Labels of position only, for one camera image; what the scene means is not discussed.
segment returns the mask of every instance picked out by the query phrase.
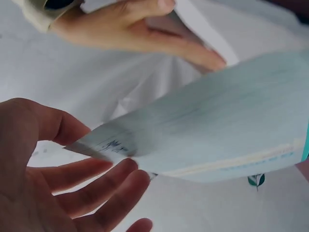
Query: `white sleeve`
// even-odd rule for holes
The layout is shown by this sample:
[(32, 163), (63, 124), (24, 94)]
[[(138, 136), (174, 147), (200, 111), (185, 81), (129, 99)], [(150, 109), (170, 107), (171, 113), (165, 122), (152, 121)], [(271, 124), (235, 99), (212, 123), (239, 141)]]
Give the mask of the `white sleeve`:
[(58, 9), (45, 9), (47, 0), (12, 0), (22, 8), (25, 18), (39, 31), (47, 32), (50, 25), (69, 9), (81, 5), (83, 0), (74, 0), (70, 5)]

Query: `green leaf pattern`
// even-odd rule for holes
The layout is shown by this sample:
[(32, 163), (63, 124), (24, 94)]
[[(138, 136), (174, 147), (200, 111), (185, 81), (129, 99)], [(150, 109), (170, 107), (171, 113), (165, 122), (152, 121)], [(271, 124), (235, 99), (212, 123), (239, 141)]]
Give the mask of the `green leaf pattern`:
[(251, 186), (255, 186), (258, 191), (258, 187), (260, 187), (265, 182), (265, 174), (258, 174), (248, 176), (248, 182)]

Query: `light blue book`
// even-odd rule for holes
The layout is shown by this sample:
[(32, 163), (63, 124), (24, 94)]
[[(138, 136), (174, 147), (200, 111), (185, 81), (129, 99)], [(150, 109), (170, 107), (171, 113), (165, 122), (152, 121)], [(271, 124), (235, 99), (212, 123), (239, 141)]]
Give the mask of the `light blue book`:
[(199, 182), (265, 173), (309, 153), (309, 51), (207, 75), (66, 149)]

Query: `left hand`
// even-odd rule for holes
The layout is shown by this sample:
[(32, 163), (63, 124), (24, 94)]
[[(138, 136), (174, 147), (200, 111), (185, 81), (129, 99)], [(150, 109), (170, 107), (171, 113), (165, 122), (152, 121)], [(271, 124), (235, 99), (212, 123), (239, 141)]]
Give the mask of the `left hand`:
[(57, 19), (51, 25), (51, 30), (65, 40), (82, 46), (162, 52), (181, 57), (207, 70), (225, 68), (224, 59), (215, 51), (147, 25), (146, 19), (167, 15), (174, 7), (174, 0), (120, 0), (90, 13), (76, 7)]
[[(86, 159), (60, 167), (30, 168), (40, 140), (68, 145), (89, 132), (73, 116), (25, 99), (0, 103), (0, 231), (110, 232), (139, 201), (149, 185), (146, 172), (127, 159), (88, 186), (70, 189), (112, 164)], [(92, 212), (106, 203), (94, 214)], [(149, 232), (148, 219), (128, 232)]]

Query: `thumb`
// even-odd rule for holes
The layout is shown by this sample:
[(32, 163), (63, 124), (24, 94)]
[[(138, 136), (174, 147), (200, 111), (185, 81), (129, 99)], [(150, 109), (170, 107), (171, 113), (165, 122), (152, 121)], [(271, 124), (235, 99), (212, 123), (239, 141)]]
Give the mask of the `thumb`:
[(126, 20), (135, 23), (146, 17), (167, 15), (173, 11), (176, 3), (175, 0), (123, 0), (117, 4)]

